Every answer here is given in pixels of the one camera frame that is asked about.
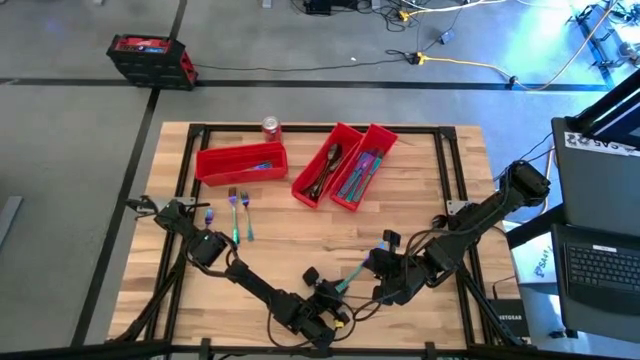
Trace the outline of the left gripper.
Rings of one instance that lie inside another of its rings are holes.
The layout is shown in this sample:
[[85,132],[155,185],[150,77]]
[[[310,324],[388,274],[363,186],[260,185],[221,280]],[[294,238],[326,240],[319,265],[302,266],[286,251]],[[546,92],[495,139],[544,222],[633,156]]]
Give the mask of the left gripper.
[[298,294],[292,294],[293,309],[288,320],[288,330],[295,335],[302,335],[318,350],[327,350],[336,340],[336,326],[329,326],[322,318],[328,312],[335,321],[348,323],[348,315],[340,311],[347,304],[342,300],[346,290],[342,280],[331,281],[325,285],[318,285],[314,289],[314,296],[304,299]]

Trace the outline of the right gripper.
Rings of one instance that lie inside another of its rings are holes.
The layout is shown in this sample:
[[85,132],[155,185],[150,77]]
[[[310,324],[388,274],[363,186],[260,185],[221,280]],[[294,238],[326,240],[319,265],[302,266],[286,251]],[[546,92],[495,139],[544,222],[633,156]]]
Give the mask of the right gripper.
[[422,256],[396,254],[384,249],[372,249],[366,257],[368,268],[380,280],[372,299],[384,305],[405,305],[426,283],[429,272]]

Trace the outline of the rainbow iridescent knife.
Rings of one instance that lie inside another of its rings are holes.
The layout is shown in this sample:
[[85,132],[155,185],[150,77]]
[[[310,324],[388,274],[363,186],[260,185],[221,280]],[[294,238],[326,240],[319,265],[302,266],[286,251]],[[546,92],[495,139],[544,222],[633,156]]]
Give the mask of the rainbow iridescent knife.
[[356,179],[362,174],[372,158],[373,154],[371,152],[362,152],[360,154],[354,169],[338,192],[338,196],[340,198],[344,198],[348,194],[350,189],[354,186]]

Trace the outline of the red plastic bin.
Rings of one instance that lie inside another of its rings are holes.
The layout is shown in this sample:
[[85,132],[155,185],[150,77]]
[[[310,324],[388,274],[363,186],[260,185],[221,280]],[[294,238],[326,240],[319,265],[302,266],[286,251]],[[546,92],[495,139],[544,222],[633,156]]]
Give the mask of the red plastic bin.
[[340,166],[364,134],[344,123],[337,123],[316,154],[294,180],[292,195],[311,208],[329,195]]
[[[266,161],[273,168],[244,171]],[[276,180],[287,173],[287,153],[278,142],[211,148],[196,154],[195,177],[210,187]]]
[[340,198],[338,196],[340,188],[354,169],[354,166],[356,165],[356,162],[362,152],[374,152],[377,154],[383,153],[385,157],[396,142],[397,138],[398,136],[395,133],[385,129],[382,126],[375,124],[370,125],[366,133],[364,134],[364,137],[356,144],[356,146],[352,150],[349,151],[344,164],[340,166],[340,170],[335,177],[335,181],[333,182],[333,185],[329,192],[330,199],[336,204],[355,212],[360,206],[360,203],[364,198],[364,194],[376,173],[369,182],[359,203],[348,203],[344,198]]

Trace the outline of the white printed box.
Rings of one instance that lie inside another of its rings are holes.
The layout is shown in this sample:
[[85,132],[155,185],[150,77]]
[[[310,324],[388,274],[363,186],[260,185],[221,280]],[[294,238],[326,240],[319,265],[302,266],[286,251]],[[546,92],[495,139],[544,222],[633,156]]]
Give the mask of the white printed box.
[[556,270],[550,233],[543,234],[511,250],[520,285],[554,284]]

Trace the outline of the red soda can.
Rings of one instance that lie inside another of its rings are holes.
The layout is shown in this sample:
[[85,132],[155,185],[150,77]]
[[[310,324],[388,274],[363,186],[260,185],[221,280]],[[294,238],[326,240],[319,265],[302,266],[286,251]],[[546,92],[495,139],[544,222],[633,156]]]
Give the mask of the red soda can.
[[282,124],[275,116],[265,117],[261,122],[261,129],[266,142],[282,142]]

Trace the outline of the open laptop with keyboard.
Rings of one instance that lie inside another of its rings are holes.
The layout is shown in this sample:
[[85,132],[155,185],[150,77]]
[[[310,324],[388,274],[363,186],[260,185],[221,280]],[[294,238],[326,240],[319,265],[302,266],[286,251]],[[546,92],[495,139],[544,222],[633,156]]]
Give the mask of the open laptop with keyboard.
[[567,225],[550,234],[565,327],[640,343],[640,237]]

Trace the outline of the grey closed laptop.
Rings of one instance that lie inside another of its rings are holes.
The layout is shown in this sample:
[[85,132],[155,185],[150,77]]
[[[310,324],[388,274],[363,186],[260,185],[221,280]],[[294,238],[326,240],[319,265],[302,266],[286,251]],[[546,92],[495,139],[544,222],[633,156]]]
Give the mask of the grey closed laptop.
[[571,147],[566,121],[551,126],[567,221],[640,237],[640,156]]

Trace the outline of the black floor device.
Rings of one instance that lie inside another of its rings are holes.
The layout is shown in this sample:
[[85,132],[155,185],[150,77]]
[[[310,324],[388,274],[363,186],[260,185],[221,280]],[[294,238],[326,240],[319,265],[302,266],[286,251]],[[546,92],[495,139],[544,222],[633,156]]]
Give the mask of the black floor device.
[[303,0],[308,15],[330,15],[334,7],[356,10],[359,0]]

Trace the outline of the red and black toolbox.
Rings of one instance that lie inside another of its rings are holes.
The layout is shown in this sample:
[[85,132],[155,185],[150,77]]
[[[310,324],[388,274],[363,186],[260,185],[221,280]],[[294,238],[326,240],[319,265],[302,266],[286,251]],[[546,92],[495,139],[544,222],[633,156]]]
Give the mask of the red and black toolbox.
[[191,91],[198,73],[183,43],[170,37],[116,34],[106,55],[136,87]]

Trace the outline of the black table frame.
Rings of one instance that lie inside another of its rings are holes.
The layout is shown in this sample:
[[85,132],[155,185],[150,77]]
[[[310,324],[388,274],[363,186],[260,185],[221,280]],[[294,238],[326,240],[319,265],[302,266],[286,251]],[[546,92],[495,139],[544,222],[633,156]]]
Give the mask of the black table frame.
[[[228,190],[211,187],[194,177],[196,155],[202,148],[256,144],[263,138],[249,124],[163,125],[151,163],[146,193],[155,200],[172,195],[194,197],[215,212],[213,228],[229,232],[233,224],[253,229],[254,241],[243,241],[240,257],[277,289],[310,294],[303,273],[315,268],[326,278],[348,275],[375,245],[385,229],[412,237],[426,228],[445,202],[460,191],[475,200],[491,192],[490,174],[481,131],[476,127],[400,126],[397,141],[381,165],[356,211],[330,199],[310,208],[291,193],[291,186],[330,134],[327,125],[288,125],[283,144],[289,171],[285,178],[246,185],[250,205],[232,211]],[[468,337],[482,343],[488,325],[476,304],[460,312],[453,280],[425,288],[404,306],[376,306],[371,293],[373,275],[356,276],[347,293],[361,322],[338,332],[331,350],[361,351],[367,356],[396,350],[422,350],[433,343],[442,350],[459,350]],[[209,339],[214,350],[299,350],[310,345],[268,318],[263,302],[240,286],[188,268],[178,295],[169,295],[156,320],[154,339],[170,336],[174,345],[197,348]]]

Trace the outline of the black network switch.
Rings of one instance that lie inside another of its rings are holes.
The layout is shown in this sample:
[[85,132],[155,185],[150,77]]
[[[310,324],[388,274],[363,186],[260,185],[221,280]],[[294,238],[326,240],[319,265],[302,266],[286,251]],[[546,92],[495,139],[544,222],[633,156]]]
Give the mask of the black network switch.
[[524,303],[521,299],[494,299],[490,301],[499,319],[504,322],[515,336],[530,336]]

